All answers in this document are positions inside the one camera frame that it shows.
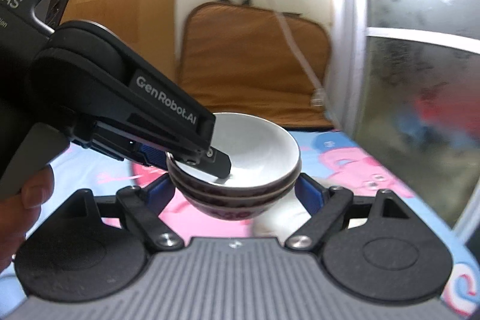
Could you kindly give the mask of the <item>person's left hand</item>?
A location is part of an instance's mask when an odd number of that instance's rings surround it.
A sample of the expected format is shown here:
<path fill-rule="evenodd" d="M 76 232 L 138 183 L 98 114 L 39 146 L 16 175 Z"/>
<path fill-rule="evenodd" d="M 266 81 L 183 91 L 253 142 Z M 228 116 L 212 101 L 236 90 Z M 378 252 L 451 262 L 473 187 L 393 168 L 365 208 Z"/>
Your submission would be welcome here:
<path fill-rule="evenodd" d="M 51 165 L 32 175 L 13 197 L 1 201 L 0 271 L 10 266 L 27 232 L 38 221 L 41 207 L 52 197 L 55 185 Z"/>

